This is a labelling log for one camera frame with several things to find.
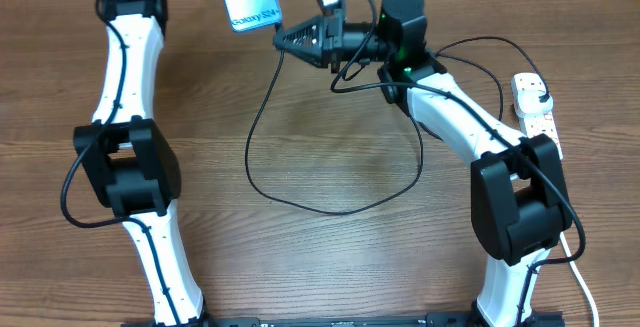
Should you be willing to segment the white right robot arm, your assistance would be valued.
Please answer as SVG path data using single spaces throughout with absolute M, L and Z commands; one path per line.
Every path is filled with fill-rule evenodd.
M 358 62 L 378 64 L 377 87 L 467 165 L 471 223 L 487 253 L 482 289 L 461 312 L 429 312 L 427 326 L 561 326 L 559 312 L 531 305 L 540 270 L 564 231 L 579 226 L 556 144 L 494 118 L 461 90 L 425 39 L 424 0 L 382 0 L 371 22 L 350 23 L 345 0 L 318 0 L 321 13 L 277 31 L 274 46 L 338 78 Z

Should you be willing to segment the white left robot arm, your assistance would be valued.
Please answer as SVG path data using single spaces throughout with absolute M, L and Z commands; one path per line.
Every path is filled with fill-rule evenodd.
M 191 272 L 178 222 L 179 161 L 154 119 L 155 77 L 168 22 L 167 0 L 96 0 L 108 57 L 100 100 L 89 124 L 73 134 L 77 153 L 60 195 L 72 225 L 121 225 L 150 288 L 152 326 L 211 326 L 213 317 Z M 68 206 L 78 170 L 112 218 L 82 222 Z

